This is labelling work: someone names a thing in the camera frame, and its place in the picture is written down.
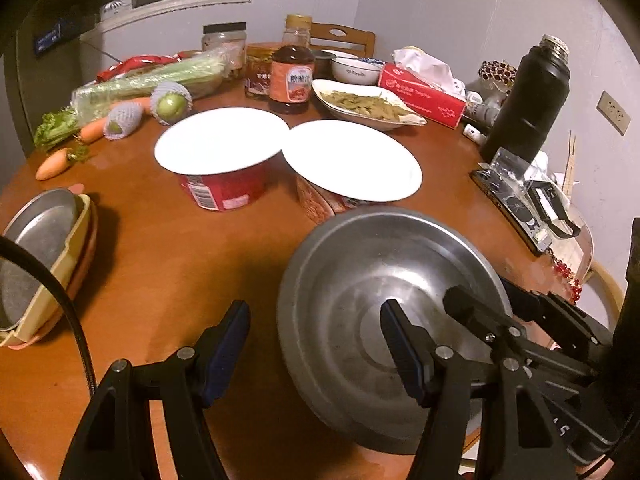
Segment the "metal pan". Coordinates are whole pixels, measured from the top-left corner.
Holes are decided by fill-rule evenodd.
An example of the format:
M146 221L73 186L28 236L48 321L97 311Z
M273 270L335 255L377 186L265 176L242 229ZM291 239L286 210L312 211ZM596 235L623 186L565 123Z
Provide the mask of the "metal pan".
M80 199L67 188L32 198L11 220L3 235L52 269L80 215ZM17 328L39 283L14 263L1 261L1 330Z

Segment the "white plate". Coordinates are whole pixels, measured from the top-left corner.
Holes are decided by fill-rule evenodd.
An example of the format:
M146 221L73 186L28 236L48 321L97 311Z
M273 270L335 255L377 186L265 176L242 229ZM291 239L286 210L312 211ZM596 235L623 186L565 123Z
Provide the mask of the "white plate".
M408 148L353 122L304 122L286 136L282 154L299 177L354 200L396 202L422 184L421 166Z
M170 126L157 140L154 157L174 174L228 174L277 155L289 132L288 124L268 110L206 110Z

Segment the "red instant noodle cup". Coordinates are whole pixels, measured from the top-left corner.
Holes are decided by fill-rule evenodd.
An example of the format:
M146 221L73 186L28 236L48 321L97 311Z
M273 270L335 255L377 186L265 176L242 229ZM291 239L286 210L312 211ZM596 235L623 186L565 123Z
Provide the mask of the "red instant noodle cup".
M200 208L226 212L256 202L267 189L269 162L244 169L210 174L209 176L179 176L180 186Z

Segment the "black thermos flask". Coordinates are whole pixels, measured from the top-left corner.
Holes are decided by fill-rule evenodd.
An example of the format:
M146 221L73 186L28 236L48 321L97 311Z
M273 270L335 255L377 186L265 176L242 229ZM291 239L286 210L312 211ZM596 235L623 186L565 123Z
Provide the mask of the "black thermos flask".
M558 37L544 35L522 57L509 96L480 148L491 162L504 148L532 162L570 93L570 49Z

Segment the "front carrot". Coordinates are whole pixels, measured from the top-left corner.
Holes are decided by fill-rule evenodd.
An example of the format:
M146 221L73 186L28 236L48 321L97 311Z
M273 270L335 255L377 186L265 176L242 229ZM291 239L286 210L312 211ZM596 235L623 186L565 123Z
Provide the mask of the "front carrot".
M84 162L88 157L89 148L84 144L60 148L42 162L36 171L35 178L38 181L50 180L69 170L71 166Z

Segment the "carrot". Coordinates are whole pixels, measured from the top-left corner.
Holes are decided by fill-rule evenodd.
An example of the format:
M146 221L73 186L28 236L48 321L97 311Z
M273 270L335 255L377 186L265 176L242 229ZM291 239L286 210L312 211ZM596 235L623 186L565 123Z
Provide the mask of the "carrot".
M145 115L152 114L151 98L149 96L140 96L140 98L133 98L130 100L115 102L110 106L110 110L114 110L116 107L125 105L125 104L140 105L142 107L143 114Z
M69 170L71 166L84 162L88 157L89 148L84 144L60 148L42 162L36 171L35 178L38 181L50 180Z
M101 117L89 122L87 125L80 128L76 134L76 139L82 144L93 144L97 140L104 137L104 128L107 122L107 117Z

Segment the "red tissue box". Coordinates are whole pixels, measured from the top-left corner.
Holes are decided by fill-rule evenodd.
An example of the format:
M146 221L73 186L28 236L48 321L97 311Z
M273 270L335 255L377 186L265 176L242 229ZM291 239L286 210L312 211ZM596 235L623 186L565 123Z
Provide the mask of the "red tissue box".
M422 49L396 49L382 68L378 85L396 94L416 114L454 129L466 107L465 84L449 65Z

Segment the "middle carrot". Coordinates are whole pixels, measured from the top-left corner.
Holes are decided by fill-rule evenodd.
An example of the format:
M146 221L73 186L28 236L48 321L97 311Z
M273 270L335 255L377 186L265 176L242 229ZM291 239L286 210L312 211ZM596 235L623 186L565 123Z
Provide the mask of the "middle carrot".
M107 117L101 117L89 122L87 125L80 128L76 134L76 139L82 144L93 144L97 140L104 137L104 128L107 122Z

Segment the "foam-netted fruit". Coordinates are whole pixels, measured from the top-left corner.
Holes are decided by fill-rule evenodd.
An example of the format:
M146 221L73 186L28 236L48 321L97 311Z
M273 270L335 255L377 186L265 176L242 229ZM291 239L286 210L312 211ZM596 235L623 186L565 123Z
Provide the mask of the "foam-netted fruit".
M130 136L142 121L143 110L137 104L125 104L111 110L107 115L104 136L108 140L120 140Z

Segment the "white dish of vegetables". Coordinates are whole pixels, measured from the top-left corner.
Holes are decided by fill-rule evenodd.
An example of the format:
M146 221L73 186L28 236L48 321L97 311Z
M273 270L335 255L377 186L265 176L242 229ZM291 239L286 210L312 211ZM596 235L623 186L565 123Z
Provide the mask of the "white dish of vegetables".
M389 132L403 126L425 126L427 120L416 114L395 93L375 86L343 84L315 79L312 90L320 103L336 118Z

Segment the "green fruit in net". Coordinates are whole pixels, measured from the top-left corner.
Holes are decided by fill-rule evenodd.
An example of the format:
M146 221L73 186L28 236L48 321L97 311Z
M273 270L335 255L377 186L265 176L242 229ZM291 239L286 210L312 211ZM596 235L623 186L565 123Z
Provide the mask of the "green fruit in net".
M178 82L163 81L152 92L151 112L162 125L180 122L191 113L192 106L191 93Z

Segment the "back carrot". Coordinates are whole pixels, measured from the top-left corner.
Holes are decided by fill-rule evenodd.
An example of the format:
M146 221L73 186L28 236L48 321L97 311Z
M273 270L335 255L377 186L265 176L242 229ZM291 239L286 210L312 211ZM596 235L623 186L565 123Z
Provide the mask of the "back carrot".
M142 107L143 114L145 115L152 114L151 98L149 96L140 96L140 98L133 98L130 100L115 102L110 106L110 110L114 110L116 107L125 105L125 104L140 105Z

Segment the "bagged celery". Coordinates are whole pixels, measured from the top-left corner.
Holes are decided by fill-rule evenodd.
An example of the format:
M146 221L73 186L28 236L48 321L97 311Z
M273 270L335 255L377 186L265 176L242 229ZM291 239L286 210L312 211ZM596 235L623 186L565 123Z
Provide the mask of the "bagged celery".
M106 116L114 103L150 96L162 82L182 84L193 99L208 96L230 72L231 52L231 48L218 47L146 72L85 84L72 92L69 106L42 116L32 136L35 147L50 150L89 122Z

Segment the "white ceramic bowl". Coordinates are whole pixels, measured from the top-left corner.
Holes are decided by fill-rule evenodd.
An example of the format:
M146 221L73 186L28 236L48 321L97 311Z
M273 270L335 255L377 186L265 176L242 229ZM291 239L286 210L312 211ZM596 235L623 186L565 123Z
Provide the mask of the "white ceramic bowl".
M344 84L376 86L382 68L381 64L361 61L359 58L334 58L332 61L334 79Z

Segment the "red snack bag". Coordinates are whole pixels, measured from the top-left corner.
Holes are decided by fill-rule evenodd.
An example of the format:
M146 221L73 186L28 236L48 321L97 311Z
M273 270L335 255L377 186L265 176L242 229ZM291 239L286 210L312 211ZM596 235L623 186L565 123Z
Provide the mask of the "red snack bag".
M126 75L134 70L147 70L157 66L177 63L187 58L186 52L179 52L173 55L137 55L132 58L117 62L102 72L96 74L96 82L105 82L117 76Z

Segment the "brown sauce bottle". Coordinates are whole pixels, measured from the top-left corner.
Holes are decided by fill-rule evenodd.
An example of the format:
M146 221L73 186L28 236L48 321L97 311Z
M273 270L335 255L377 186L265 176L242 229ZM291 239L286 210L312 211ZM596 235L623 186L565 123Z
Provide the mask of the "brown sauce bottle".
M269 108L278 114L297 115L308 110L314 76L311 24L309 15L288 14L282 46L271 55Z

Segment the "dark metal bowl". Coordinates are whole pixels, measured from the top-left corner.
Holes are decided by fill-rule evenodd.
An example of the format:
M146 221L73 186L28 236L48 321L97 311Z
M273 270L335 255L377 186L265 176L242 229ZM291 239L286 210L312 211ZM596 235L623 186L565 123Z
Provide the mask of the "dark metal bowl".
M325 50L311 50L314 56L314 79L331 79L334 54Z

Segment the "red chili sauce jar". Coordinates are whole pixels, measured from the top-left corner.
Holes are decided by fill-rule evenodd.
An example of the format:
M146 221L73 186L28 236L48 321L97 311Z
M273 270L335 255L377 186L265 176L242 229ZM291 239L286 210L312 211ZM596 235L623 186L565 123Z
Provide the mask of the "red chili sauce jar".
M282 44L278 42L254 42L254 44L247 45L244 90L249 98L268 98L272 55L280 47Z

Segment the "clear jar black lid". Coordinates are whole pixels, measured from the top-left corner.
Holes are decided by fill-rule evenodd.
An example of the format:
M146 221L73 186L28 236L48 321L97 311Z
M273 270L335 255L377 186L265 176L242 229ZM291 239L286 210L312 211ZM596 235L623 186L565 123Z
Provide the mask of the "clear jar black lid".
M232 70L242 70L245 62L246 23L229 22L203 26L202 50L224 48Z

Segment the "wooden chair back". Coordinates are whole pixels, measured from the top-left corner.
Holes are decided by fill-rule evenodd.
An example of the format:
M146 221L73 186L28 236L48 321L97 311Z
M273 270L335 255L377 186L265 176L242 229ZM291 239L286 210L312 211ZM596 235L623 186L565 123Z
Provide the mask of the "wooden chair back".
M372 58L375 50L375 33L344 25L313 22L310 29L310 45L314 49L333 50Z

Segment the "grey refrigerator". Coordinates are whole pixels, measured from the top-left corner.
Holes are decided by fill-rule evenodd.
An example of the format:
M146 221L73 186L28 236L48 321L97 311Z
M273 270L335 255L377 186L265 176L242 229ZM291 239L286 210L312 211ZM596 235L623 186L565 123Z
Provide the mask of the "grey refrigerator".
M72 92L94 79L102 53L80 39L96 24L100 0L30 0L4 51L9 110L25 154L43 114L70 102Z

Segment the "wall power outlet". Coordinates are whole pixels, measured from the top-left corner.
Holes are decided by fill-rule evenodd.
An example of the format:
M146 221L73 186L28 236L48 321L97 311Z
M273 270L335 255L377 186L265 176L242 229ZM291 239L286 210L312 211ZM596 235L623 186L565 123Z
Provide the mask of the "wall power outlet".
M613 128L624 136L631 123L631 117L626 110L608 92L602 91L597 102L597 111L613 126Z

